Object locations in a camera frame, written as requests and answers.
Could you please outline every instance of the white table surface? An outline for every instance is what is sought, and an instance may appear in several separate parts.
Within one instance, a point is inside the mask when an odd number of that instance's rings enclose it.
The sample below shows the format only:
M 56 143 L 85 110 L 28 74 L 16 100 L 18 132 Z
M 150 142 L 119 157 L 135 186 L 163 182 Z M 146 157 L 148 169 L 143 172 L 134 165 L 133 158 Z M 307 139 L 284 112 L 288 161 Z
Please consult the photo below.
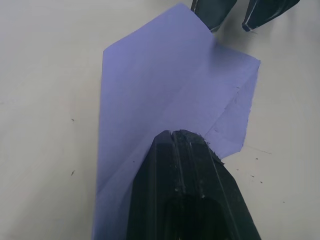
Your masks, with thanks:
M 0 2 L 0 240 L 91 238 L 102 52 L 177 2 Z M 216 34 L 261 60 L 244 147 L 223 161 L 263 240 L 318 240 L 320 2 L 255 33 L 247 5 Z

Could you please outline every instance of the black plastic part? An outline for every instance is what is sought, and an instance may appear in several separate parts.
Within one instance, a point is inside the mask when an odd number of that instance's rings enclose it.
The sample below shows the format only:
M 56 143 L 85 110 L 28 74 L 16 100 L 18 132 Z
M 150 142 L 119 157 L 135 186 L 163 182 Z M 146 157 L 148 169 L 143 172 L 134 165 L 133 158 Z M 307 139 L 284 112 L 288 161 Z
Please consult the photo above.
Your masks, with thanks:
M 217 31 L 237 0 L 193 0 L 193 11 L 211 32 Z
M 250 0 L 242 28 L 249 32 L 292 8 L 300 0 Z
M 127 240 L 260 240 L 236 181 L 205 140 L 157 135 L 134 181 Z

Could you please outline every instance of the purple paper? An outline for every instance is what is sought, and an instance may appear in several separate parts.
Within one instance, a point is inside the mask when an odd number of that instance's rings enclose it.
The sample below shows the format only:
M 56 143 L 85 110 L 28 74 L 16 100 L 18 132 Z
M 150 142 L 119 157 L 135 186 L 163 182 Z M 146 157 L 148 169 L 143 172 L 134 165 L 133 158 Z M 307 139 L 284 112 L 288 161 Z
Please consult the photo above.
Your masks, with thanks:
M 240 151 L 259 65 L 183 4 L 103 52 L 92 239 L 126 238 L 131 184 L 160 132 L 199 133 L 221 158 Z

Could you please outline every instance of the folded paper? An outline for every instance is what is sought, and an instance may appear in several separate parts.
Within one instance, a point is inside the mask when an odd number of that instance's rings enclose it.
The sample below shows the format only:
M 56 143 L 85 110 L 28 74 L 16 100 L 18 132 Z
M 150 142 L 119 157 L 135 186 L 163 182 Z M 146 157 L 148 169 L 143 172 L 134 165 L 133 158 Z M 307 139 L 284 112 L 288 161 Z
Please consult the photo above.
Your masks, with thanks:
M 183 4 L 103 52 L 92 239 L 126 238 L 132 181 L 162 131 L 199 133 L 220 158 L 240 151 L 259 65 Z

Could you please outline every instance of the white surface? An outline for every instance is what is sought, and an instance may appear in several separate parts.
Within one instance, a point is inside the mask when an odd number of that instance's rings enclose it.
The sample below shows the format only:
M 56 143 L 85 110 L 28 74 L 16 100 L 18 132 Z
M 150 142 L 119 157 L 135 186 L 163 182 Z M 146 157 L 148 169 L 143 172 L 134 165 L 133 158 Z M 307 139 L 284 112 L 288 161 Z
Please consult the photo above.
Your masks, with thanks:
M 102 52 L 177 2 L 1 1 L 0 240 L 90 239 Z M 320 3 L 257 34 L 247 4 L 217 33 L 261 60 L 245 146 L 223 161 L 263 240 L 320 239 Z

